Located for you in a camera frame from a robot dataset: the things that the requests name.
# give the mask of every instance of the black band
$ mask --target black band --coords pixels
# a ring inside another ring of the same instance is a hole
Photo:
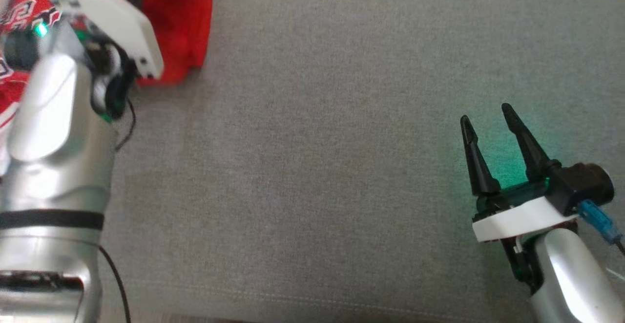
[[[62,227],[102,230],[104,215],[77,210],[23,210],[0,214],[0,230],[25,227]]]

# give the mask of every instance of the blue connector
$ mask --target blue connector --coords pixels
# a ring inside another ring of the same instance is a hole
[[[580,216],[584,218],[594,229],[597,229],[603,239],[610,245],[620,245],[623,234],[614,226],[607,214],[597,207],[591,200],[580,202]]]

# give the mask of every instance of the green light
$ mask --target green light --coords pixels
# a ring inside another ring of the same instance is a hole
[[[35,27],[35,32],[37,33],[37,36],[43,37],[47,35],[47,26],[45,26],[44,24],[39,24],[37,25],[37,27]]]

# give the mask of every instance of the robotic arm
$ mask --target robotic arm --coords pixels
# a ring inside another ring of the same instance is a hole
[[[596,205],[612,201],[614,187],[601,167],[578,163],[563,168],[551,160],[513,108],[504,117],[520,146],[528,182],[502,190],[478,148],[467,116],[460,120],[464,150],[478,213],[478,241],[500,241],[514,277],[529,286],[529,304],[538,323],[622,323],[623,305],[603,270],[577,236],[578,214],[602,214]],[[609,221],[598,218],[602,230]],[[606,232],[620,245],[620,234]]]
[[[136,78],[161,76],[163,59],[149,20],[127,0],[51,2],[60,24],[2,38],[7,62],[31,76],[0,187],[0,317],[95,322],[117,138],[110,122]],[[79,40],[76,20],[96,30]]]

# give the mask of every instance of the stitching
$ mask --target stitching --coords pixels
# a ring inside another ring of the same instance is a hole
[[[385,307],[379,305],[369,305],[366,303],[354,303],[347,301],[337,301],[337,300],[328,300],[328,299],[315,299],[312,297],[302,297],[302,296],[286,296],[281,294],[267,294],[264,292],[250,292],[243,290],[235,290],[235,289],[222,289],[219,287],[208,287],[205,285],[187,285],[181,286],[179,284],[166,283],[165,281],[152,281],[152,280],[144,280],[144,279],[125,279],[125,281],[132,281],[134,283],[138,283],[138,286],[166,286],[170,289],[175,289],[179,291],[191,291],[191,292],[207,292],[210,294],[215,294],[217,296],[226,296],[232,297],[235,299],[239,299],[241,297],[248,297],[254,300],[259,301],[273,301],[276,303],[296,303],[299,305],[314,305],[320,307],[338,307],[340,306],[343,309],[353,310],[353,311],[362,311],[368,310],[370,312],[383,312],[385,314],[389,314],[391,316],[426,316],[426,317],[434,317],[434,318],[444,318],[444,319],[455,319],[456,321],[463,322],[471,322],[471,323],[482,323],[483,321],[466,318],[466,317],[458,317],[451,316],[445,314],[434,314],[428,312],[419,312],[415,310],[409,309],[398,309],[395,307]]]

